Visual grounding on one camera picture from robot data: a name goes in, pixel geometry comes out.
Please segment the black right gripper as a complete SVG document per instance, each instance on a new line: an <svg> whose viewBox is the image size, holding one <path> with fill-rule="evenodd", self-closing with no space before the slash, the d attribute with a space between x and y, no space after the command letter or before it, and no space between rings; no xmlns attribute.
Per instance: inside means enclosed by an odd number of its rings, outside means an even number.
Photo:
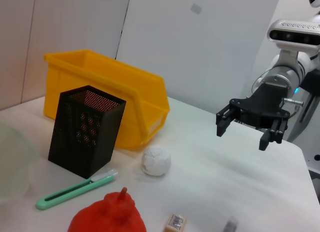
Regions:
<svg viewBox="0 0 320 232"><path fill-rule="evenodd" d="M286 87L261 84L248 98L230 100L216 114L216 135L222 137L235 119L253 127L266 128L259 141L259 150L265 151L270 142L282 143L290 113L280 107L287 96Z"/></svg>

